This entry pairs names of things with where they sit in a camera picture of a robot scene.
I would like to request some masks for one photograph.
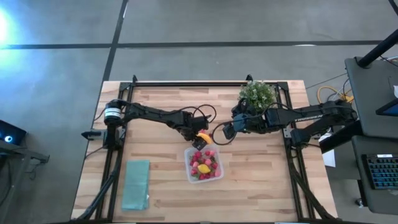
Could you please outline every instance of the plastic container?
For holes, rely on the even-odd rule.
[[[206,151],[209,151],[209,150],[216,152],[214,155],[214,158],[216,159],[216,162],[218,163],[217,170],[221,171],[221,175],[219,177],[213,177],[213,178],[204,179],[204,180],[199,180],[199,179],[192,177],[191,176],[192,166],[189,165],[190,157],[193,156],[193,154],[195,152],[197,152],[198,149],[195,149],[194,147],[190,147],[185,150],[185,169],[187,170],[188,181],[191,184],[199,184],[199,183],[209,182],[209,181],[213,181],[213,180],[219,180],[224,177],[223,162],[220,159],[220,151],[218,150],[217,145],[216,144],[206,145],[200,152],[202,154],[204,154]]]

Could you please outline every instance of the green plant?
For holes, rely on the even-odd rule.
[[[252,81],[242,86],[239,98],[245,98],[258,112],[263,112],[267,106],[275,102],[275,88],[263,82]]]

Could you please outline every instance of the gray floor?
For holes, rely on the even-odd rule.
[[[121,4],[2,0],[0,45],[110,44]],[[384,0],[130,0],[119,42],[381,40],[397,20]],[[109,79],[135,74],[141,80],[242,80],[250,73],[312,86],[345,73],[345,58],[373,47],[119,49]],[[32,150],[51,155],[34,181],[26,177],[7,223],[68,220],[87,145],[80,133],[91,126],[108,54],[109,49],[0,50],[0,119],[27,130]],[[385,56],[397,54],[394,47]],[[317,103],[318,87],[340,89],[346,79],[309,88],[310,102]],[[354,180],[331,175],[330,182],[340,218],[396,223],[394,216],[353,204],[359,196]]]

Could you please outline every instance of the wooden tabletop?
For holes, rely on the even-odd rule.
[[[293,107],[308,106],[304,82],[287,82]],[[119,84],[120,82],[104,82],[97,115],[107,102],[118,97]],[[240,87],[135,87],[132,100],[162,110],[213,105],[218,113],[215,121],[210,124],[209,130],[213,130],[220,122],[231,119],[231,108],[236,106],[239,91]],[[214,113],[210,108],[203,108],[203,112]],[[95,121],[93,128],[106,128],[103,117]],[[101,144],[101,141],[90,142],[87,153],[99,148]],[[114,222],[297,220],[281,132],[264,135],[239,133],[232,144],[220,146],[225,171],[223,179],[202,184],[190,184],[187,180],[184,150],[188,147],[190,142],[186,142],[178,132],[164,124],[142,119],[128,124]],[[98,193],[105,157],[106,150],[103,149],[86,159],[72,218],[82,214]],[[303,157],[312,192],[328,212],[336,217],[335,203],[319,148],[304,149]],[[149,208],[143,211],[122,211],[126,162],[134,159],[150,160]],[[105,204],[103,214],[107,211],[108,205]]]

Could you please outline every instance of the green cloth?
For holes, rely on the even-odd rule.
[[[149,160],[127,161],[122,210],[144,210],[148,207]]]

